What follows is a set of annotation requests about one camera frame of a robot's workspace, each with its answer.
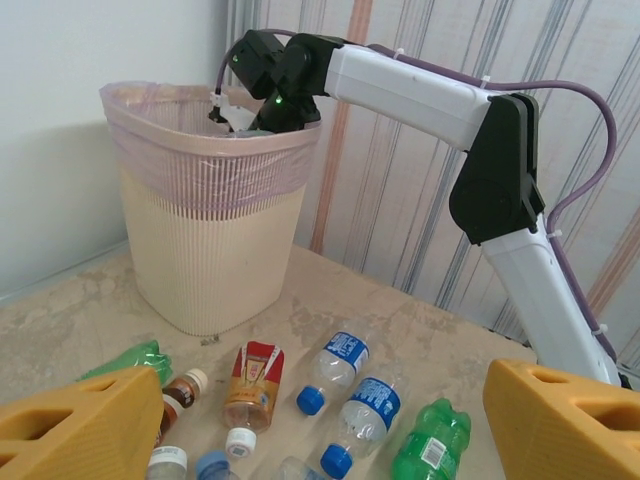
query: robotic arm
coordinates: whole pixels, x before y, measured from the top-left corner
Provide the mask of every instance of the robotic arm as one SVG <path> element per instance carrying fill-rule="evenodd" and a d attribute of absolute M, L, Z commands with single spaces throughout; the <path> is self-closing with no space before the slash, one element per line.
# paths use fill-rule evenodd
<path fill-rule="evenodd" d="M 620 385 L 558 265 L 536 186 L 538 107 L 333 37 L 295 35 L 286 48 L 250 30 L 230 52 L 250 94 L 265 99 L 250 129 L 295 131 L 331 96 L 434 135 L 467 153 L 449 198 L 455 223 L 482 248 L 542 365 Z M 225 121 L 219 108 L 211 118 Z"/>

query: wallpaper with stripes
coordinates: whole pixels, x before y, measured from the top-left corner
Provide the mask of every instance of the wallpaper with stripes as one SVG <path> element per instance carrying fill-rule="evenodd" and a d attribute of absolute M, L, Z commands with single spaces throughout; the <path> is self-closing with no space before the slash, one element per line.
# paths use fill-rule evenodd
<path fill-rule="evenodd" d="M 607 98 L 619 127 L 613 168 L 559 223 L 569 258 L 621 361 L 640 372 L 640 14 L 637 0 L 248 0 L 235 36 L 284 28 L 404 48 L 493 81 L 560 78 Z M 555 204 L 602 159 L 589 101 L 534 92 L 539 187 Z M 453 223 L 462 154 L 359 107 L 319 99 L 324 132 L 296 242 L 357 271 L 526 341 L 480 250 Z"/>

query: hole in yellow block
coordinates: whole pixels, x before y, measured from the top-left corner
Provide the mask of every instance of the hole in yellow block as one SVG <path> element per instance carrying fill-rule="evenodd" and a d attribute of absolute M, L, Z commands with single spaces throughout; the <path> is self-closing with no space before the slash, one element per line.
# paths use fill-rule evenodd
<path fill-rule="evenodd" d="M 15 455 L 0 455 L 0 468 L 4 467 Z"/>
<path fill-rule="evenodd" d="M 640 431 L 640 407 L 636 405 L 579 402 L 576 406 L 610 430 Z"/>
<path fill-rule="evenodd" d="M 37 440 L 73 413 L 73 410 L 30 410 L 0 423 L 0 440 Z"/>
<path fill-rule="evenodd" d="M 569 380 L 562 378 L 560 375 L 545 372 L 544 370 L 531 370 L 529 373 L 544 383 L 569 383 Z"/>
<path fill-rule="evenodd" d="M 116 383 L 115 380 L 105 380 L 99 383 L 92 383 L 91 385 L 86 385 L 82 387 L 83 392 L 104 392 L 111 385 Z"/>

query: blue bottle cap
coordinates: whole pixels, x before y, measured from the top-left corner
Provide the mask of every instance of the blue bottle cap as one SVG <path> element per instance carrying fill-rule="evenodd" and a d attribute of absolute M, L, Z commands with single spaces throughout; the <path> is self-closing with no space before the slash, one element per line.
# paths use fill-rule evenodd
<path fill-rule="evenodd" d="M 317 388 L 307 385 L 296 398 L 296 403 L 302 413 L 315 415 L 324 405 L 324 395 Z"/>
<path fill-rule="evenodd" d="M 320 465 L 331 478 L 342 480 L 353 466 L 353 459 L 345 448 L 332 443 L 324 451 Z"/>
<path fill-rule="evenodd" d="M 198 480 L 216 478 L 213 475 L 224 470 L 229 470 L 229 460 L 227 460 L 227 456 L 223 451 L 214 450 L 198 459 L 198 463 L 196 463 L 196 478 Z"/>

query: trash bin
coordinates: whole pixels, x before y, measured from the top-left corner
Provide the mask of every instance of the trash bin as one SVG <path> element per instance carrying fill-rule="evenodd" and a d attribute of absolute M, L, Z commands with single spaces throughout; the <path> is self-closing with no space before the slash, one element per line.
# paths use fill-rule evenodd
<path fill-rule="evenodd" d="M 230 89 L 230 102 L 260 102 Z M 167 321 L 214 335 L 280 295 L 319 126 L 225 138 L 201 86 L 100 91 L 118 154 L 136 282 Z"/>

